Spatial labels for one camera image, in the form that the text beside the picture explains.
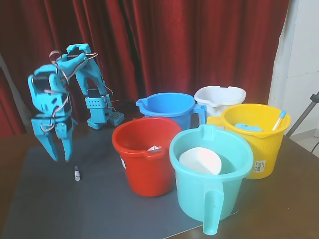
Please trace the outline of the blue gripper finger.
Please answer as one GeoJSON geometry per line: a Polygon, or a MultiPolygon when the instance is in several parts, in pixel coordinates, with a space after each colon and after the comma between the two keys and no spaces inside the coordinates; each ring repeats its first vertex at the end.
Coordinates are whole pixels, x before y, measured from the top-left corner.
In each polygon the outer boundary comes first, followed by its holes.
{"type": "Polygon", "coordinates": [[[65,160],[69,160],[72,155],[72,149],[73,149],[72,137],[68,136],[66,138],[62,138],[61,141],[64,148],[65,160]]]}
{"type": "Polygon", "coordinates": [[[47,153],[50,155],[50,157],[54,160],[58,160],[57,151],[55,148],[55,144],[53,142],[53,137],[51,133],[44,134],[44,135],[38,135],[37,139],[42,144],[42,146],[45,148],[47,153]]]}

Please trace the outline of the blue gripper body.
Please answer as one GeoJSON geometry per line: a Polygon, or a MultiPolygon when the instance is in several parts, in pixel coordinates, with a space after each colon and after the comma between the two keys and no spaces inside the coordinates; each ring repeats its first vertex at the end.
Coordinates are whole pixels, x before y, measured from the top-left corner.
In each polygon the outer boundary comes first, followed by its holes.
{"type": "Polygon", "coordinates": [[[35,118],[31,120],[32,127],[36,136],[49,135],[55,132],[59,139],[71,138],[74,129],[74,120],[68,118],[35,118]]]}

